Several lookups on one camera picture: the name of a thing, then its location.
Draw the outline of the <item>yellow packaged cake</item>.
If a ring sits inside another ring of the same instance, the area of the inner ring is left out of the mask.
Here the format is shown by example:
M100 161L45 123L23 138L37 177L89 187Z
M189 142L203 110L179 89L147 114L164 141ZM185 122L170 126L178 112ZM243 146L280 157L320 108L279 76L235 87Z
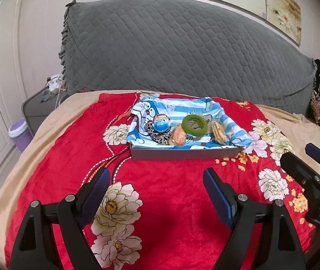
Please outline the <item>yellow packaged cake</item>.
M226 145L229 142L229 138L225 133L225 130L220 122L211 122L211 131L213 134L214 141L221 145Z

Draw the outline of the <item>orange packaged bread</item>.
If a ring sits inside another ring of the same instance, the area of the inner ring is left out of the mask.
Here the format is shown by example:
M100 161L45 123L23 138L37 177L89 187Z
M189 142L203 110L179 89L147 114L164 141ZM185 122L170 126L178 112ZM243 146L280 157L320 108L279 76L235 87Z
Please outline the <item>orange packaged bread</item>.
M186 143L187 134L180 124L176 125L173 129L172 134L169 139L169 145L174 145L177 147L182 147Z

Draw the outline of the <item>leopard print scrunchie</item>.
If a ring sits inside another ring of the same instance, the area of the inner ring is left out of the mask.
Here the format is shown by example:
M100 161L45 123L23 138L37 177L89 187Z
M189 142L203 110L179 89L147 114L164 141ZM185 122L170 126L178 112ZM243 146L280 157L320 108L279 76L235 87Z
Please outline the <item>leopard print scrunchie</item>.
M148 133L148 136L159 145L168 145L170 137L172 135L171 128L169 127L165 132L157 132L153 127L153 124L148 121L144 125L145 131Z

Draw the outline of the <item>blue white surprise egg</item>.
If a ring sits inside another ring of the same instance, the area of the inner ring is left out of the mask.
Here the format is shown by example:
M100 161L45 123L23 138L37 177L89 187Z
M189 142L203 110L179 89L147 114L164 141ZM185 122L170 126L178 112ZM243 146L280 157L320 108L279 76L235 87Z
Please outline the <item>blue white surprise egg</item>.
M158 133L164 133L170 127L170 118L163 113L157 114L153 118L152 126Z

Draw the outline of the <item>red floral blanket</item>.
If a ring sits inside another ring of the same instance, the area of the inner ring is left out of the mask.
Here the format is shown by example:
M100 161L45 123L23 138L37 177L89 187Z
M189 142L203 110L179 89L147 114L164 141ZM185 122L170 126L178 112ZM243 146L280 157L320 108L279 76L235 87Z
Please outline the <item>red floral blanket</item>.
M205 168L258 202L284 201L303 250L310 247L312 224L302 188L280 168L285 152L302 146L289 128L301 120L250 102L220 99L226 114L250 136L251 145L233 158L135 160L127 131L138 93L86 94L61 112L65 125L46 155L28 170L5 242L10 256L25 211L34 199L48 204L74 193L98 168L108 168L112 184L84 234L106 269L210 269L229 230L220 223L202 183Z

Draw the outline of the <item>purple trash bin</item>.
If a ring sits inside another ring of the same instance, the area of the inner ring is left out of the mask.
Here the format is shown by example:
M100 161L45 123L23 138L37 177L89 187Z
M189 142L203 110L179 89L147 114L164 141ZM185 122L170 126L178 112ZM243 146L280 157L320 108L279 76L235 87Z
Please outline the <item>purple trash bin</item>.
M25 151L33 139L28 124L24 118L20 118L10 126L8 129L8 136L12 139L15 146L21 153Z

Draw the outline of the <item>grey shallow tray box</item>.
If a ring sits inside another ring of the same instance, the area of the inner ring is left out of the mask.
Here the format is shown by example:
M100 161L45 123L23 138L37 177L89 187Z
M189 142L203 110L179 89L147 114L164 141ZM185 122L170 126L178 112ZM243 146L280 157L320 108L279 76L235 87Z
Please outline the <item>grey shallow tray box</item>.
M210 158L235 157L242 149L239 147L201 149L139 149L130 148L134 160L203 160Z

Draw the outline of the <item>grey bedside table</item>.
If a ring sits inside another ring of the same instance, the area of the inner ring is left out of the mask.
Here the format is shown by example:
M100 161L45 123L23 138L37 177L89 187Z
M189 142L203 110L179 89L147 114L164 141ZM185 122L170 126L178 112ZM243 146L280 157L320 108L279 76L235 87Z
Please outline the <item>grey bedside table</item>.
M22 104L23 118L33 137L49 114L66 100L68 96L68 91L66 90L61 91L59 96L50 96L48 88L43 88Z

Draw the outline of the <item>blue striped Doraemon cloth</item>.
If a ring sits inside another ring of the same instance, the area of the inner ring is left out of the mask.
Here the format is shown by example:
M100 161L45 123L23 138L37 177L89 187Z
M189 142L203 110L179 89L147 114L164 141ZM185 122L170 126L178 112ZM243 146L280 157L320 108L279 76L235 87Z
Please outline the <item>blue striped Doraemon cloth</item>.
M144 125L157 114L166 114L170 118L171 133L176 125L180 124L187 134L186 143L182 147L174 145L159 145L155 143L144 129ZM133 121L129 126L127 142L132 148L139 149L201 149L240 147L248 148L252 144L247 132L239 127L224 112L218 102L211 98L181 99L165 98L160 99L155 96L146 96L137 102L131 109ZM226 145L218 144L214 141L211 131L211 123L208 127L200 128L201 115L211 115L212 121L218 121L223 126L229 138Z

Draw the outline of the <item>grey quilted headboard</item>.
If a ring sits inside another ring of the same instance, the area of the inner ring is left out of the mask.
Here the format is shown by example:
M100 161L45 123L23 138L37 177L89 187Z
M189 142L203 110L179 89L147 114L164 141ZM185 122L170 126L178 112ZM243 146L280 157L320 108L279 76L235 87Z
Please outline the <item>grey quilted headboard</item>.
M191 0L73 1L59 59L70 94L143 90L306 114L317 65L258 22Z

